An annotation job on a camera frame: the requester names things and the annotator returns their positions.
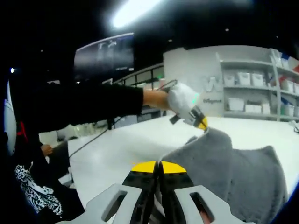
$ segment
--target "screen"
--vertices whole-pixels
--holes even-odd
[[[76,51],[74,79],[99,78],[113,81],[134,70],[133,34],[109,37]]]

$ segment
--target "black ceiling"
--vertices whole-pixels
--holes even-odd
[[[287,1],[163,0],[137,22],[114,29],[111,20],[125,0],[8,0],[7,66],[68,80],[77,48],[127,32],[135,33],[136,69],[162,62],[162,53],[177,47],[243,44],[295,57],[298,7]]]

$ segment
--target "gray towel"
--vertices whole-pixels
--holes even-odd
[[[244,222],[268,224],[287,201],[285,176],[271,146],[233,149],[227,134],[209,128],[163,160],[184,167],[195,185],[226,201]]]

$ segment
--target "shelf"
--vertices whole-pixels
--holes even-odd
[[[283,94],[286,94],[286,95],[290,95],[290,96],[299,98],[299,94],[296,94],[294,92],[289,92],[289,91],[286,91],[286,90],[280,90],[280,92],[283,93]]]
[[[247,90],[266,90],[266,91],[276,91],[276,88],[267,86],[252,86],[252,85],[233,85],[224,86],[224,89],[247,89]]]
[[[290,69],[282,68],[282,67],[277,67],[277,72],[279,75],[286,75],[286,76],[291,76],[295,78],[299,78],[299,73],[295,72]]]
[[[242,111],[225,111],[224,117],[256,118],[256,119],[271,119],[271,120],[276,120],[278,118],[276,114],[247,113]]]
[[[226,69],[273,70],[273,65],[271,62],[251,60],[220,60],[220,64]]]
[[[299,118],[297,117],[292,117],[292,116],[287,116],[287,115],[280,115],[280,119],[284,119],[284,120],[295,120],[295,121],[299,121]]]

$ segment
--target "white table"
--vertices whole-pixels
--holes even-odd
[[[76,189],[84,207],[114,183],[122,183],[137,163],[159,160],[203,131],[169,116],[106,132],[70,158]],[[237,149],[274,146],[283,167],[288,193],[299,178],[299,135],[287,123],[234,118],[208,118],[210,127],[227,133]],[[97,135],[69,141],[73,153]]]

